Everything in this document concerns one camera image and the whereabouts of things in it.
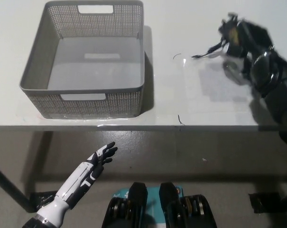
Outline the white and black left hand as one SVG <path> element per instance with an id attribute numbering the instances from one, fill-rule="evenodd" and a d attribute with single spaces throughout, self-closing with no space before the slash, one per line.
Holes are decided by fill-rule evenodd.
<path id="1" fill-rule="evenodd" d="M 55 200 L 62 201 L 68 205 L 69 209 L 73 209 L 99 178 L 104 164 L 112 161 L 112 156 L 117 149 L 115 142 L 111 142 L 80 163 L 58 190 Z"/>

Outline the white and black right hand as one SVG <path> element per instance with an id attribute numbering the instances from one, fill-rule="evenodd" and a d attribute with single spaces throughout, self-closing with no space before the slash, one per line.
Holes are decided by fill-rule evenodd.
<path id="1" fill-rule="evenodd" d="M 236 14 L 228 14 L 228 20 L 222 20 L 218 28 L 222 36 L 222 46 L 226 46 L 226 55 L 230 60 L 241 60 L 240 72 L 249 78 L 250 65 L 253 57 L 261 51 L 274 47 L 266 28 L 261 27 L 244 18 L 239 19 Z"/>

